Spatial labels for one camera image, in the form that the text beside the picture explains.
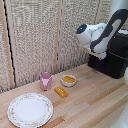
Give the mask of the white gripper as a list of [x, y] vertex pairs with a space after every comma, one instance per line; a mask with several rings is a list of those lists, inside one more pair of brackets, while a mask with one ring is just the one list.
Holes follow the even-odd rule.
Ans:
[[89, 54], [95, 56], [95, 57], [98, 57], [99, 59], [104, 59], [107, 56], [106, 52], [104, 52], [104, 53], [94, 53], [94, 52], [91, 51], [90, 48], [87, 48], [87, 52]]

